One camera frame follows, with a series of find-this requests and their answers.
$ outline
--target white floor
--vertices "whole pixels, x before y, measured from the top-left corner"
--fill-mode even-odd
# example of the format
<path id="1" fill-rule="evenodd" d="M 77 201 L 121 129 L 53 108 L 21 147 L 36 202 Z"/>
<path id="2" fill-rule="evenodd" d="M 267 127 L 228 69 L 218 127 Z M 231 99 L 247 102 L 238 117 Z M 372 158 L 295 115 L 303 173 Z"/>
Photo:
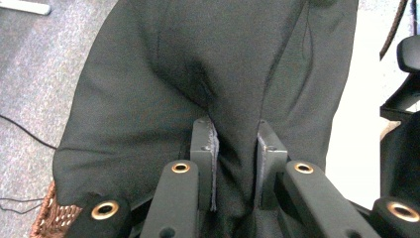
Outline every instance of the white floor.
<path id="1" fill-rule="evenodd" d="M 327 177 L 345 198 L 367 208 L 379 198 L 379 135 L 384 127 L 379 106 L 406 77 L 396 62 L 396 45 L 413 34 L 408 6 L 393 44 L 379 61 L 398 3 L 360 3 L 351 72 L 334 118 L 327 156 Z"/>

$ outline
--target black cable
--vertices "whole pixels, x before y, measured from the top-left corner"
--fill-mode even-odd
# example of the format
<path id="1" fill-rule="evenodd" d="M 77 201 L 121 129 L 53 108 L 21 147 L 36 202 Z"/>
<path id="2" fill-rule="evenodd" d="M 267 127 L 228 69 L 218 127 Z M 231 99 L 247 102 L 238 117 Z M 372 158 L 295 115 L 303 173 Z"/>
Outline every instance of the black cable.
<path id="1" fill-rule="evenodd" d="M 388 36 L 386 37 L 386 41 L 382 46 L 382 49 L 379 53 L 379 59 L 382 60 L 385 56 L 386 52 L 388 51 L 389 47 L 393 39 L 395 38 L 396 31 L 398 30 L 399 23 L 401 22 L 402 16 L 404 15 L 405 7 L 407 6 L 408 0 L 400 0 L 398 9 L 396 10 L 395 18 L 392 23 L 391 29 L 389 30 Z"/>
<path id="2" fill-rule="evenodd" d="M 8 122 L 12 123 L 13 125 L 15 125 L 15 126 L 19 127 L 19 129 L 21 129 L 22 131 L 24 131 L 26 134 L 28 134 L 30 137 L 32 137 L 34 140 L 38 141 L 38 142 L 39 142 L 39 143 L 41 143 L 42 145 L 44 145 L 44 146 L 46 146 L 46 147 L 48 147 L 48 148 L 50 148 L 50 149 L 56 150 L 56 147 L 55 147 L 55 146 L 52 146 L 52 145 L 48 144 L 47 142 L 44 142 L 43 140 L 41 140 L 40 138 L 38 138 L 37 136 L 35 136 L 35 135 L 34 135 L 34 134 L 32 134 L 31 132 L 29 132 L 27 129 L 25 129 L 23 126 L 19 125 L 19 124 L 18 124 L 17 122 L 15 122 L 14 120 L 12 120 L 12 119 L 10 119 L 10 118 L 8 118 L 8 117 L 5 117 L 5 116 L 3 116 L 3 115 L 1 115 L 1 114 L 0 114 L 0 118 L 3 118 L 4 120 L 6 120 L 6 121 L 8 121 Z"/>
<path id="3" fill-rule="evenodd" d="M 28 134 L 30 137 L 32 137 L 34 140 L 36 140 L 37 142 L 41 143 L 42 145 L 44 145 L 44 146 L 46 146 L 46 147 L 48 147 L 48 148 L 50 148 L 50 149 L 56 150 L 56 147 L 55 147 L 55 146 L 52 146 L 52 145 L 48 144 L 47 142 L 44 142 L 43 140 L 41 140 L 40 138 L 38 138 L 37 136 L 35 136 L 35 135 L 34 135 L 34 134 L 32 134 L 31 132 L 29 132 L 27 129 L 25 129 L 25 127 L 23 127 L 23 126 L 19 125 L 19 124 L 18 124 L 17 122 L 15 122 L 14 120 L 12 120 L 12 119 L 10 119 L 10 118 L 8 118 L 8 117 L 6 117 L 6 116 L 3 116 L 3 115 L 1 115 L 1 114 L 0 114 L 0 118 L 3 118 L 4 120 L 6 120 L 6 121 L 8 121 L 8 122 L 12 123 L 13 125 L 17 126 L 19 129 L 21 129 L 22 131 L 24 131 L 26 134 Z M 23 203 L 23 202 L 31 202 L 31 201 L 40 201 L 40 200 L 43 200 L 43 198 L 35 198 L 35 199 L 20 200 L 20 199 L 15 199 L 15 198 L 0 197 L 0 200 L 8 200 L 8 201 L 15 201 L 15 202 L 20 202 L 20 203 Z M 34 206 L 34 207 L 32 207 L 32 208 L 28 209 L 28 210 L 25 210 L 25 211 L 18 211 L 18 210 L 15 210 L 15 209 L 4 208 L 4 207 L 0 204 L 0 210 L 2 210 L 2 211 L 12 211 L 12 212 L 18 213 L 18 214 L 20 214 L 20 215 L 24 215 L 24 214 L 26 214 L 26 213 L 28 213 L 28 212 L 30 212 L 30 211 L 32 211 L 32 210 L 37 209 L 37 208 L 38 208 L 38 207 L 40 207 L 41 205 L 42 205 L 42 203 L 40 203 L 40 204 L 38 204 L 38 205 L 36 205 L 36 206 Z"/>
<path id="4" fill-rule="evenodd" d="M 34 207 L 32 207 L 32 208 L 30 208 L 30 209 L 26 210 L 26 211 L 18 211 L 18 210 L 9 209 L 9 208 L 3 208 L 3 206 L 2 206 L 2 205 L 0 205 L 0 210 L 2 210 L 2 211 L 12 211 L 12 212 L 18 213 L 19 215 L 24 215 L 24 214 L 26 214 L 26 213 L 28 213 L 28 212 L 30 212 L 30 211 L 33 211 L 33 210 L 37 209 L 37 208 L 38 208 L 38 207 L 40 207 L 41 205 L 42 205 L 42 203 L 41 203 L 41 204 L 38 204 L 38 205 L 36 205 L 36 206 L 34 206 Z"/>
<path id="5" fill-rule="evenodd" d="M 9 201 L 16 201 L 16 202 L 20 202 L 20 203 L 22 203 L 22 202 L 39 201 L 39 200 L 44 200 L 44 199 L 43 199 L 43 198 L 35 198 L 35 199 L 20 200 L 20 199 L 15 199 L 15 198 L 5 198 L 5 197 L 0 197 L 0 200 L 9 200 Z M 26 211 L 18 211 L 18 210 L 14 210 L 14 209 L 4 208 L 4 207 L 0 204 L 0 210 L 2 210 L 2 211 L 12 211 L 12 212 L 18 213 L 18 214 L 20 214 L 20 215 L 24 215 L 24 214 L 26 214 L 26 213 L 28 213 L 28 212 L 30 212 L 30 211 L 32 211 L 32 210 L 34 210 L 34 209 L 37 209 L 37 208 L 38 208 L 38 207 L 40 207 L 41 205 L 42 205 L 42 203 L 40 203 L 40 204 L 38 204 L 38 205 L 36 205 L 36 206 L 34 206 L 34 207 L 32 207 L 32 208 L 30 208 L 30 209 L 26 210 Z"/>

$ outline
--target brown lace fabric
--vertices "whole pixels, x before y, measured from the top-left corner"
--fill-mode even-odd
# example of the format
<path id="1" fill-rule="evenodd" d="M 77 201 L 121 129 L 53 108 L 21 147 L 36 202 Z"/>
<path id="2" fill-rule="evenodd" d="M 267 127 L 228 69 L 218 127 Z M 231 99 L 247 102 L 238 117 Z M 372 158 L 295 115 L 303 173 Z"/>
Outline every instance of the brown lace fabric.
<path id="1" fill-rule="evenodd" d="M 32 225 L 31 238 L 61 238 L 76 219 L 81 208 L 60 206 L 55 198 L 55 184 L 51 183 L 49 191 L 43 200 L 40 213 Z"/>

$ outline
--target brass grommet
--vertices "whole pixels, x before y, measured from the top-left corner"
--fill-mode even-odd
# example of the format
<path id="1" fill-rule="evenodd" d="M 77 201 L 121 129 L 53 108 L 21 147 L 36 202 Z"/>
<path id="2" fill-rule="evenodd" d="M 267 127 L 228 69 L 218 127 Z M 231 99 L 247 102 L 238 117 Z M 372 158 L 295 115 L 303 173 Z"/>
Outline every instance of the brass grommet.
<path id="1" fill-rule="evenodd" d="M 294 165 L 294 169 L 303 174 L 312 174 L 314 169 L 306 164 L 297 163 Z"/>
<path id="2" fill-rule="evenodd" d="M 93 207 L 91 216 L 95 220 L 105 220 L 117 213 L 119 208 L 115 200 L 103 201 Z"/>
<path id="3" fill-rule="evenodd" d="M 420 221 L 420 215 L 417 211 L 412 209 L 409 206 L 406 206 L 399 202 L 391 201 L 386 206 L 392 215 L 398 217 L 399 219 L 408 221 L 408 222 L 418 222 Z"/>
<path id="4" fill-rule="evenodd" d="M 172 171 L 177 174 L 186 173 L 189 171 L 189 165 L 185 163 L 178 163 L 172 166 Z"/>

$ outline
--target trousers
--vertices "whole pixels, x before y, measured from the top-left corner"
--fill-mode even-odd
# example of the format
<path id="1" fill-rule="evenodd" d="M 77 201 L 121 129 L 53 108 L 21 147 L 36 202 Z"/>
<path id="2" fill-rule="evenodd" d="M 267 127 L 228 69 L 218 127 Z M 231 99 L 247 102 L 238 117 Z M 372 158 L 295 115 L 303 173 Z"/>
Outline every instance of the trousers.
<path id="1" fill-rule="evenodd" d="M 188 159 L 192 123 L 220 141 L 216 212 L 203 237 L 279 237 L 253 208 L 257 131 L 325 168 L 358 0 L 120 0 L 78 81 L 52 171 L 60 205 L 114 194 L 134 206 Z"/>

